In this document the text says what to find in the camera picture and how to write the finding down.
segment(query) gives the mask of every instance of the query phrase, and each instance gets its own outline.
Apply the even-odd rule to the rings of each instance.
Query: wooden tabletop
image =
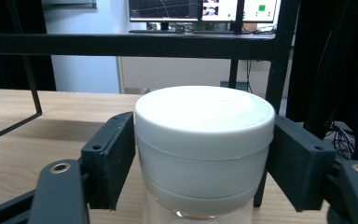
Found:
[[[132,111],[140,95],[40,91],[43,115],[0,137],[0,203],[35,188],[51,162],[78,159],[81,148],[114,115]],[[29,91],[0,90],[0,131],[34,114]],[[144,183],[135,156],[117,211],[90,210],[91,223],[142,223]],[[268,176],[253,223],[326,223],[322,211],[297,213]]]

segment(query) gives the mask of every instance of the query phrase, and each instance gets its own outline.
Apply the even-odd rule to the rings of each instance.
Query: wall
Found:
[[[98,0],[93,9],[45,10],[48,34],[126,32],[125,0]],[[119,93],[117,57],[52,56],[57,91]]]

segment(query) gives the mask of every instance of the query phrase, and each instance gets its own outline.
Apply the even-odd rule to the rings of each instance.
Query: dual monitor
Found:
[[[273,23],[277,0],[245,0],[243,22]],[[130,21],[234,22],[237,0],[129,0]]]

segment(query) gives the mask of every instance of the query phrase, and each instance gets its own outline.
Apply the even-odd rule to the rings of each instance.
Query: desk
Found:
[[[132,111],[140,95],[39,92],[43,115],[0,137],[0,203],[34,189],[47,164],[78,159],[80,149],[116,114]],[[0,90],[0,129],[34,113],[29,91]],[[144,183],[136,156],[117,211],[90,210],[91,223],[141,223]],[[326,223],[322,211],[296,213],[268,176],[263,204],[253,223]]]

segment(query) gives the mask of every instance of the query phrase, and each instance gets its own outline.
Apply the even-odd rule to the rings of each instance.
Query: table surface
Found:
[[[140,95],[40,91],[43,115],[0,137],[0,203],[35,188],[51,162],[78,159],[80,149],[114,115],[133,111]],[[0,131],[33,115],[29,91],[0,90]],[[142,223],[144,183],[135,156],[117,211],[89,210],[91,223]],[[322,211],[297,213],[268,176],[253,223],[326,223]]]

